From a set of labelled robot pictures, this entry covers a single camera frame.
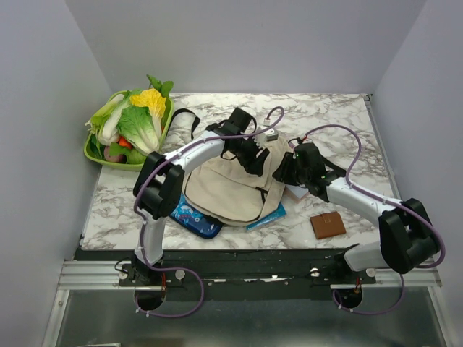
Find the beige canvas student bag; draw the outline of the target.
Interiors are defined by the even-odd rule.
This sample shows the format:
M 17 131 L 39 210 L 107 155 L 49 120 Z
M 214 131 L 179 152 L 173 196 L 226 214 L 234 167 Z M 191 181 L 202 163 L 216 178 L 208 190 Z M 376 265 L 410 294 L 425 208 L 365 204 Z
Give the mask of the beige canvas student bag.
M 230 152 L 212 158 L 187 174 L 182 194 L 202 214 L 230 226 L 247 226 L 272 213 L 281 201 L 286 184 L 272 174 L 284 153 L 293 152 L 278 137 L 266 143 L 270 151 L 261 177 L 248 174 Z

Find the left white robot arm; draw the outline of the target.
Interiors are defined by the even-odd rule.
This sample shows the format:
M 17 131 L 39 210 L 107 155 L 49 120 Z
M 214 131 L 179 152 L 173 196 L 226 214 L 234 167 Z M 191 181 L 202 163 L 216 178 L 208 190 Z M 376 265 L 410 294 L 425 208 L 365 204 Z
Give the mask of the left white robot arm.
M 166 217 L 178 205 L 186 174 L 230 152 L 248 174 L 262 176 L 268 155 L 263 147 L 265 133 L 275 124 L 246 134 L 252 120 L 251 115 L 236 108 L 228 119 L 207 126 L 197 139 L 180 149 L 165 155 L 157 152 L 148 155 L 133 189 L 134 211 L 143 219 L 135 250 L 140 262 L 135 276 L 142 284 L 151 286 L 159 280 L 161 269 L 156 263 L 163 257 Z

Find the white flower cover book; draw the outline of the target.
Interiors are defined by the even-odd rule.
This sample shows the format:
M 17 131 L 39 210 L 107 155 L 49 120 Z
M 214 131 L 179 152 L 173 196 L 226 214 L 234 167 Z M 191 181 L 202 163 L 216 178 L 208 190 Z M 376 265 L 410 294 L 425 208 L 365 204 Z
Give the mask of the white flower cover book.
M 310 193 L 305 187 L 286 185 L 284 194 L 295 203 L 303 201 Z

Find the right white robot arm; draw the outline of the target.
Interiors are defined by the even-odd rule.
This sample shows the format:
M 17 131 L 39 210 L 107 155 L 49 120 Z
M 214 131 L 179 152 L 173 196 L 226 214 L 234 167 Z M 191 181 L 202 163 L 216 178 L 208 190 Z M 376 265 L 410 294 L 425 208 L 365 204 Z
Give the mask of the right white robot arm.
M 405 274 L 441 251 L 420 201 L 387 200 L 369 190 L 360 192 L 347 181 L 346 171 L 323 157 L 313 143 L 286 152 L 273 178 L 304 186 L 312 196 L 342 206 L 378 227 L 379 241 L 354 245 L 334 263 L 334 277 L 341 283 L 351 282 L 368 268 Z

